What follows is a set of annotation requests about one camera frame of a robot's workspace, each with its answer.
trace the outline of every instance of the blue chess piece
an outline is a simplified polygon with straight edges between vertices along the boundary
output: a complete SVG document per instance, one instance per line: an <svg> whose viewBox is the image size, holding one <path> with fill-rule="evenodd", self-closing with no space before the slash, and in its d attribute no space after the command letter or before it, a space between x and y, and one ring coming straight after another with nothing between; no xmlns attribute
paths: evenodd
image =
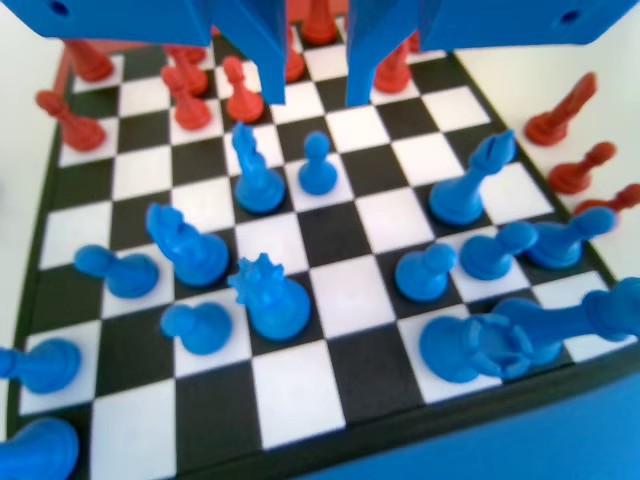
<svg viewBox="0 0 640 480"><path fill-rule="evenodd" d="M515 153L513 130L485 139L471 155L469 170L462 177L433 187L429 195L433 214L449 225L468 225L477 220L484 211L479 191L482 181L498 173Z"/></svg>
<svg viewBox="0 0 640 480"><path fill-rule="evenodd" d="M304 141L304 154L309 161L298 172L302 189L311 195L324 195L338 180L336 168L327 161L329 138L322 132L311 132Z"/></svg>
<svg viewBox="0 0 640 480"><path fill-rule="evenodd" d="M170 206L152 204L147 231L165 257L173 262L176 277L194 287L215 282L229 266L229 249L213 234L199 233Z"/></svg>
<svg viewBox="0 0 640 480"><path fill-rule="evenodd" d="M396 267L396 286L416 302L435 300L447 289L448 273L455 264L456 252L445 244L436 243L424 252L407 253Z"/></svg>
<svg viewBox="0 0 640 480"><path fill-rule="evenodd" d="M78 347L61 338L46 340L29 353L0 348L0 378L17 378L29 391L44 395L69 385L81 361Z"/></svg>
<svg viewBox="0 0 640 480"><path fill-rule="evenodd" d="M231 336L231 318L222 306L203 303L169 307L160 321L168 337L180 337L182 345L195 355L209 355L220 350Z"/></svg>
<svg viewBox="0 0 640 480"><path fill-rule="evenodd" d="M233 127L232 143L242 169L235 187L236 200L249 212L274 210L284 199L284 180L278 172L267 168L264 157L256 150L253 129L238 122Z"/></svg>
<svg viewBox="0 0 640 480"><path fill-rule="evenodd" d="M158 267L147 255L135 253L118 259L99 245L87 245L75 254L73 266L92 277L104 278L116 297L137 298L158 282Z"/></svg>
<svg viewBox="0 0 640 480"><path fill-rule="evenodd" d="M573 217L567 225L536 223L538 241L526 251L527 257L544 268L568 268L582 257L582 242L610 232L616 214L605 207L594 207Z"/></svg>
<svg viewBox="0 0 640 480"><path fill-rule="evenodd" d="M507 225L495 238L476 235L460 250L460 266L478 280L497 280L511 269L513 256L531 247L538 231L529 223Z"/></svg>
<svg viewBox="0 0 640 480"><path fill-rule="evenodd" d="M282 265L273 265L266 253L251 262L241 258L240 271L229 277L238 292L236 301L246 305L254 328L270 340L288 340L309 322L311 303L304 288L284 276Z"/></svg>
<svg viewBox="0 0 640 480"><path fill-rule="evenodd" d="M58 418L31 422L0 443L0 478L65 480L78 461L78 435Z"/></svg>

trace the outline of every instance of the blue plastic structure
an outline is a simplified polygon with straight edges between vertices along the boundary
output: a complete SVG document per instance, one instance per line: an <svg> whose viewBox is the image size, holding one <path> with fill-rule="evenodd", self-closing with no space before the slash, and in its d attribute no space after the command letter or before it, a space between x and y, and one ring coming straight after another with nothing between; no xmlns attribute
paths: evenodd
<svg viewBox="0 0 640 480"><path fill-rule="evenodd" d="M73 266L92 277L104 278L116 297L137 298L158 282L158 267L148 255L135 253L118 259L98 245L87 245L76 252Z"/></svg>
<svg viewBox="0 0 640 480"><path fill-rule="evenodd" d="M311 132L304 140L304 154L309 161L298 172L298 180L311 195L324 195L336 185L338 173L327 161L330 148L329 138L323 132Z"/></svg>
<svg viewBox="0 0 640 480"><path fill-rule="evenodd" d="M304 288L284 276L282 265L273 265L261 253L251 262L241 258L240 271L229 277L238 292L236 302L246 305L249 319L260 335L270 340L288 340L309 322L311 303Z"/></svg>
<svg viewBox="0 0 640 480"><path fill-rule="evenodd" d="M531 247L538 240L538 231L529 223L507 225L495 238L476 235L460 250L460 266L478 280L504 277L513 263L513 256Z"/></svg>
<svg viewBox="0 0 640 480"><path fill-rule="evenodd" d="M217 352L231 335L231 317L217 303L195 308L173 305L165 310L160 326L167 337L179 337L184 348L195 355Z"/></svg>
<svg viewBox="0 0 640 480"><path fill-rule="evenodd" d="M81 361L78 347L61 338L46 340L29 353L0 348L0 378L17 378L29 391L44 395L69 385Z"/></svg>
<svg viewBox="0 0 640 480"><path fill-rule="evenodd" d="M58 418L36 420L0 443L0 478L65 480L78 461L78 435Z"/></svg>
<svg viewBox="0 0 640 480"><path fill-rule="evenodd" d="M567 225L536 223L538 241L526 251L526 255L544 268L571 267L582 257L583 241L610 232L615 224L616 214L605 207L590 208L573 217Z"/></svg>
<svg viewBox="0 0 640 480"><path fill-rule="evenodd" d="M173 207L152 204L147 211L147 231L173 262L178 279L187 285L209 285L227 270L229 249L224 241L217 235L198 233Z"/></svg>

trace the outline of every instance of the black square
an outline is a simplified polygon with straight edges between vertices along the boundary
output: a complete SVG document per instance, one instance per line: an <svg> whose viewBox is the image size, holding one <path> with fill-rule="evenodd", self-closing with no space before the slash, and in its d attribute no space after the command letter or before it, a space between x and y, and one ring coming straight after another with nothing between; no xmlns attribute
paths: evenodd
<svg viewBox="0 0 640 480"><path fill-rule="evenodd" d="M408 185L391 145L343 153L342 161L357 197Z"/></svg>
<svg viewBox="0 0 640 480"><path fill-rule="evenodd" d="M298 214L310 267L371 253L353 202Z"/></svg>
<svg viewBox="0 0 640 480"><path fill-rule="evenodd" d="M423 405L396 325L329 341L347 424Z"/></svg>
<svg viewBox="0 0 640 480"><path fill-rule="evenodd" d="M173 340L160 330L166 306L102 323L96 396L173 377Z"/></svg>
<svg viewBox="0 0 640 480"><path fill-rule="evenodd" d="M113 250L125 250L152 242L146 226L147 210L152 203L169 205L169 192L114 202L109 242Z"/></svg>
<svg viewBox="0 0 640 480"><path fill-rule="evenodd" d="M249 362L176 381L178 471L258 452L258 411Z"/></svg>
<svg viewBox="0 0 640 480"><path fill-rule="evenodd" d="M169 110L120 119L118 153L169 143Z"/></svg>

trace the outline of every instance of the blue plastic piece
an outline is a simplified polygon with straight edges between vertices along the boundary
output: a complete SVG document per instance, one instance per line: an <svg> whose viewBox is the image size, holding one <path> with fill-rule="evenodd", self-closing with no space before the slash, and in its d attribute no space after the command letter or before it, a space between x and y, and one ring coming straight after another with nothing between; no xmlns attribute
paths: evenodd
<svg viewBox="0 0 640 480"><path fill-rule="evenodd" d="M436 243L424 252L407 253L396 267L396 286L416 302L435 300L447 289L448 273L455 264L456 252L444 243Z"/></svg>
<svg viewBox="0 0 640 480"><path fill-rule="evenodd" d="M284 276L282 265L273 265L261 253L251 262L241 258L240 271L229 277L238 292L236 302L246 305L249 319L260 335L270 340L288 340L309 322L311 303L304 288Z"/></svg>
<svg viewBox="0 0 640 480"><path fill-rule="evenodd" d="M58 418L31 422L0 443L0 479L65 480L78 461L78 435Z"/></svg>
<svg viewBox="0 0 640 480"><path fill-rule="evenodd" d="M429 195L433 214L449 225L468 225L482 215L480 184L509 163L516 153L515 134L507 130L485 139L471 155L469 170L460 178L436 184Z"/></svg>
<svg viewBox="0 0 640 480"><path fill-rule="evenodd" d="M217 352L231 336L231 317L217 303L195 308L173 305L165 310L160 326L167 337L179 337L184 348L195 355Z"/></svg>
<svg viewBox="0 0 640 480"><path fill-rule="evenodd" d="M510 298L493 313L508 317L526 333L536 365L549 363L567 338L595 334L620 342L629 335L640 336L640 278L626 278L610 292L589 292L575 307L545 310L529 300Z"/></svg>
<svg viewBox="0 0 640 480"><path fill-rule="evenodd" d="M82 273L104 278L116 297L137 298L158 282L158 267L147 255L135 253L118 259L98 245L87 245L76 252L73 266Z"/></svg>
<svg viewBox="0 0 640 480"><path fill-rule="evenodd" d="M198 233L173 207L152 204L147 211L147 231L186 285L209 285L227 270L229 249L224 241L217 235Z"/></svg>
<svg viewBox="0 0 640 480"><path fill-rule="evenodd" d="M252 213L274 210L284 199L284 180L267 168L264 157L256 150L253 128L238 122L233 127L232 143L242 169L235 187L236 200Z"/></svg>
<svg viewBox="0 0 640 480"><path fill-rule="evenodd" d="M590 208L573 217L567 225L552 222L536 223L538 241L526 255L541 267L568 268L580 261L582 242L610 232L616 224L616 214L605 207Z"/></svg>
<svg viewBox="0 0 640 480"><path fill-rule="evenodd" d="M327 161L331 146L322 132L311 132L304 140L304 154L309 159L298 172L302 189L311 195L329 193L338 181L336 168Z"/></svg>
<svg viewBox="0 0 640 480"><path fill-rule="evenodd" d="M478 280L504 277L513 263L513 256L522 253L538 240L538 231L529 223L507 225L495 238L476 235L460 250L460 266Z"/></svg>
<svg viewBox="0 0 640 480"><path fill-rule="evenodd" d="M29 391L44 395L69 385L81 362L78 347L61 338L45 340L29 353L0 348L0 378L17 378Z"/></svg>

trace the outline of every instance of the white square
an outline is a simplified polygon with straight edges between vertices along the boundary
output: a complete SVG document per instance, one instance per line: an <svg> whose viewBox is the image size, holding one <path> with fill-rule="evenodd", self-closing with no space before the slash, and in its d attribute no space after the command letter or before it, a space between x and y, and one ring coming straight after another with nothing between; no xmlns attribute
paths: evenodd
<svg viewBox="0 0 640 480"><path fill-rule="evenodd" d="M326 118L340 153L389 143L389 135L380 115L371 105L331 112Z"/></svg>
<svg viewBox="0 0 640 480"><path fill-rule="evenodd" d="M310 193L305 192L300 186L298 173L302 166L307 163L306 160L287 162L285 165L284 171L289 183L289 193L296 211L304 212L306 210L313 210L314 208L337 205L338 203L353 200L353 191L351 190L349 177L344 169L340 155L337 153L330 153L327 156L327 161L336 168L338 179L333 189L324 195L311 195Z"/></svg>
<svg viewBox="0 0 640 480"><path fill-rule="evenodd" d="M267 217L236 227L238 257L257 260L269 254L274 265L282 264L287 275L308 270L307 254L295 213Z"/></svg>
<svg viewBox="0 0 640 480"><path fill-rule="evenodd" d="M254 358L253 377L263 448L344 428L324 340Z"/></svg>
<svg viewBox="0 0 640 480"><path fill-rule="evenodd" d="M80 165L81 163L95 162L96 160L104 160L113 158L118 151L118 128L120 126L117 118L103 118L98 123L104 129L106 138L98 148L94 148L88 152L78 152L66 143L62 144L60 150L60 166L70 167L71 165Z"/></svg>
<svg viewBox="0 0 640 480"><path fill-rule="evenodd" d="M392 323L395 314L372 255L311 269L326 338Z"/></svg>
<svg viewBox="0 0 640 480"><path fill-rule="evenodd" d="M480 195L487 215L495 224L536 217L553 211L536 182L520 162L505 165L484 179Z"/></svg>
<svg viewBox="0 0 640 480"><path fill-rule="evenodd" d="M427 367L420 354L420 335L430 321L445 315L464 320L469 317L469 312L464 305L455 305L435 312L405 318L398 322L400 335L425 403L441 402L502 384L499 378L485 375L480 375L475 380L467 383L451 383L443 380Z"/></svg>
<svg viewBox="0 0 640 480"><path fill-rule="evenodd" d="M411 188L358 198L356 207L374 253L416 245L434 237Z"/></svg>
<svg viewBox="0 0 640 480"><path fill-rule="evenodd" d="M176 474L175 381L97 399L91 424L92 480Z"/></svg>
<svg viewBox="0 0 640 480"><path fill-rule="evenodd" d="M450 88L422 96L431 117L444 132L489 123L484 111L469 87Z"/></svg>
<svg viewBox="0 0 640 480"><path fill-rule="evenodd" d="M231 336L224 347L210 355L194 355L184 348L180 339L176 338L174 340L174 362L177 377L213 370L251 358L247 311L242 305L236 303L236 296L236 291L229 288L179 302L191 307L205 302L217 303L229 313L232 327Z"/></svg>
<svg viewBox="0 0 640 480"><path fill-rule="evenodd" d="M404 138L391 144L410 185L427 185L464 173L442 133Z"/></svg>
<svg viewBox="0 0 640 480"><path fill-rule="evenodd" d="M108 247L111 210L111 202L100 202L50 213L44 231L40 268L72 263L76 251L85 245Z"/></svg>
<svg viewBox="0 0 640 480"><path fill-rule="evenodd" d="M272 105L271 115L277 124L323 116L324 108L315 83L299 82L287 85L285 104Z"/></svg>
<svg viewBox="0 0 640 480"><path fill-rule="evenodd" d="M27 351L45 340L61 338L73 342L80 350L80 369L69 385L58 392L35 395L25 387L20 389L20 415L46 412L70 405L78 405L93 399L96 390L98 348L101 323L98 320L31 335L27 339Z"/></svg>
<svg viewBox="0 0 640 480"><path fill-rule="evenodd" d="M135 150L116 157L113 199L139 197L171 188L171 149L168 146Z"/></svg>

